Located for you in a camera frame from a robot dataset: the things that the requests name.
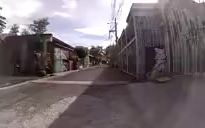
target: building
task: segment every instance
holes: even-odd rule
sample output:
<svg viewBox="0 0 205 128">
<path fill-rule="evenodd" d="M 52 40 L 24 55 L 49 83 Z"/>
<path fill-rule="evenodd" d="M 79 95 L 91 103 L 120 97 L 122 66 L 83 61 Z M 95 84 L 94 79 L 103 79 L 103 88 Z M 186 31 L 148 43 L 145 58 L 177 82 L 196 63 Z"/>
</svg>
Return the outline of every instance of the building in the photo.
<svg viewBox="0 0 205 128">
<path fill-rule="evenodd" d="M 36 75 L 74 68 L 74 48 L 52 34 L 0 38 L 0 74 Z"/>
<path fill-rule="evenodd" d="M 145 78 L 164 62 L 165 72 L 205 74 L 205 3 L 160 1 L 132 5 L 118 40 L 120 69 Z"/>
</svg>

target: metal fence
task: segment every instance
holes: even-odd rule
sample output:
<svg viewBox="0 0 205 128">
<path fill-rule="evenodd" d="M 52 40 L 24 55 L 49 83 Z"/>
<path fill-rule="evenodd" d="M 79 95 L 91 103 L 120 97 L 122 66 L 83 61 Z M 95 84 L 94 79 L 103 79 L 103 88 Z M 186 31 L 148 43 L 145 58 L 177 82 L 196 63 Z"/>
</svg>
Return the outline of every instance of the metal fence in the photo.
<svg viewBox="0 0 205 128">
<path fill-rule="evenodd" d="M 165 50 L 167 72 L 205 74 L 203 21 L 186 17 L 181 10 L 165 11 L 165 18 L 154 15 L 130 19 L 117 44 L 119 68 L 135 77 L 145 76 L 156 63 L 154 49 L 160 48 Z"/>
</svg>

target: gray pavement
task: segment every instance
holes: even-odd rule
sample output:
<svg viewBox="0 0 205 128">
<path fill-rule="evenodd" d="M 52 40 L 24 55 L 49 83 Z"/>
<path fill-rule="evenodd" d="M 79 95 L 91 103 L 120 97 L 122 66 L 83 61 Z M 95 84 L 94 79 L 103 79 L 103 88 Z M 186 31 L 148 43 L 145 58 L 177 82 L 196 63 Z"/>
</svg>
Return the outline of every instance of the gray pavement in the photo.
<svg viewBox="0 0 205 128">
<path fill-rule="evenodd" d="M 39 77 L 32 76 L 0 76 L 0 88 L 12 86 L 29 80 L 36 80 Z"/>
<path fill-rule="evenodd" d="M 134 79 L 98 67 L 48 81 L 0 91 L 0 128 L 205 128 L 202 78 L 110 85 Z"/>
</svg>

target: curb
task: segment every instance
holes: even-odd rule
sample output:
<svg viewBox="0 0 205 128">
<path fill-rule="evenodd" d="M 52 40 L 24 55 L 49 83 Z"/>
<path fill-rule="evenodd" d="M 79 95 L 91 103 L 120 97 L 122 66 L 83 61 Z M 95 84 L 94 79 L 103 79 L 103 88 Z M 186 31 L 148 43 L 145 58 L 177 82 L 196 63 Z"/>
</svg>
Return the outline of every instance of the curb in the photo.
<svg viewBox="0 0 205 128">
<path fill-rule="evenodd" d="M 45 78 L 39 78 L 37 80 L 29 80 L 29 81 L 25 81 L 22 83 L 18 83 L 18 84 L 13 84 L 11 86 L 7 86 L 7 87 L 1 87 L 0 91 L 2 90 L 6 90 L 6 89 L 11 89 L 11 88 L 15 88 L 15 87 L 20 87 L 29 83 L 37 83 L 38 81 L 42 81 L 42 80 L 49 80 L 49 79 L 53 79 L 53 78 L 57 78 L 57 77 L 61 77 L 61 76 L 66 76 L 69 75 L 71 73 L 75 73 L 75 72 L 79 72 L 79 71 L 84 71 L 87 69 L 92 69 L 92 68 L 96 68 L 97 66 L 93 66 L 93 67 L 88 67 L 88 68 L 84 68 L 84 69 L 80 69 L 80 70 L 72 70 L 72 71 L 67 71 L 67 72 L 62 72 L 62 73 L 55 73 L 55 76 L 50 76 L 50 77 L 45 77 Z"/>
</svg>

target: fence post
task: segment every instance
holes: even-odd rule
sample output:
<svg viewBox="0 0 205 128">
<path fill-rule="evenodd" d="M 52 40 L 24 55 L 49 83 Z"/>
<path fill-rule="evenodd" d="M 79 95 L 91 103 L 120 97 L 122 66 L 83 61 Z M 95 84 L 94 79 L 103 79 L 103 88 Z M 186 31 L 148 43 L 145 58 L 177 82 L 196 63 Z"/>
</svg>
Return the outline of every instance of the fence post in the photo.
<svg viewBox="0 0 205 128">
<path fill-rule="evenodd" d="M 136 18 L 133 16 L 134 32 L 135 32 L 135 48 L 136 48 L 136 78 L 139 79 L 139 42 L 138 42 L 138 33 L 136 28 Z"/>
</svg>

